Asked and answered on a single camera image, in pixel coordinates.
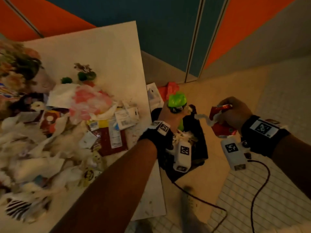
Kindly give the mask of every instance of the black trash bag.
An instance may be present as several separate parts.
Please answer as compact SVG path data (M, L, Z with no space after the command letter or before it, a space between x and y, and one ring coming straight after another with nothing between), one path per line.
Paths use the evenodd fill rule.
M198 139L198 141L191 147L192 155L191 155L191 168L188 172L194 170L195 168L202 166L204 161L208 159L207 154L207 147L204 138L204 133L200 125L200 121L194 118L196 114L196 108L194 105L189 105L192 108L192 112L190 115L185 116L183 118L184 122L184 131L188 132L191 131L193 135ZM158 120L162 108L154 109L151 112L151 119L152 121ZM187 174L188 172L178 172L173 169L174 164L174 156L164 152L158 154L158 161L159 166L163 168L172 182L175 182L183 175Z

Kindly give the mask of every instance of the person's leg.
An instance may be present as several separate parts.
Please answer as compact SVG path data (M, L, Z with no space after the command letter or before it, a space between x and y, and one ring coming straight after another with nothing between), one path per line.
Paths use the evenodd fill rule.
M152 233L151 223L147 219L138 220L135 233Z
M184 190L195 196L195 193L191 187L186 186ZM181 196L181 219L183 233L210 233L206 224L200 222L194 214L194 210L197 207L197 200L183 192Z

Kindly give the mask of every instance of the beige floor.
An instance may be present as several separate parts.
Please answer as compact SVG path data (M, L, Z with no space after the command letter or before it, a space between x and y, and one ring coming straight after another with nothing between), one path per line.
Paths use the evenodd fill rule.
M266 66L253 68L226 76L181 84L180 90L186 94L188 103L196 106L198 113L208 115L211 106L217 105L229 96L243 100L254 111L266 84L268 72ZM201 126L205 134L209 158L203 166L179 179L177 184L181 187L192 186L196 196L215 204L227 177L229 165L221 150L220 139L214 135L205 121L201 121ZM180 226L181 192L170 182L163 170L161 176L167 208L166 217ZM207 222L211 211L212 207L200 204L196 215L202 222Z

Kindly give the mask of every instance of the orange wall panel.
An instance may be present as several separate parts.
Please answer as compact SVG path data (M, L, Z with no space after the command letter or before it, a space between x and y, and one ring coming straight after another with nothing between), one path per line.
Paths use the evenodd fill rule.
M2 15L0 33L6 38L14 41L28 41L39 38L3 0L0 0L0 12Z
M10 1L44 37L95 28L94 25L46 0Z
M294 0L230 0L205 69Z

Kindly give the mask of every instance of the person's left hand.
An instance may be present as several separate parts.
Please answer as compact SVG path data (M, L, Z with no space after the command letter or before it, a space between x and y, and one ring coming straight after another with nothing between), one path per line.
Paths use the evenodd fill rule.
M168 101L164 103L158 120L168 123L171 126L170 127L171 131L173 133L176 133L177 128L180 124L180 121L183 119L183 117L185 117L186 115L189 115L190 112L187 109L187 107L185 107L185 109L183 109L183 111L181 111L180 113L174 114L169 110L169 107L167 105L168 105Z

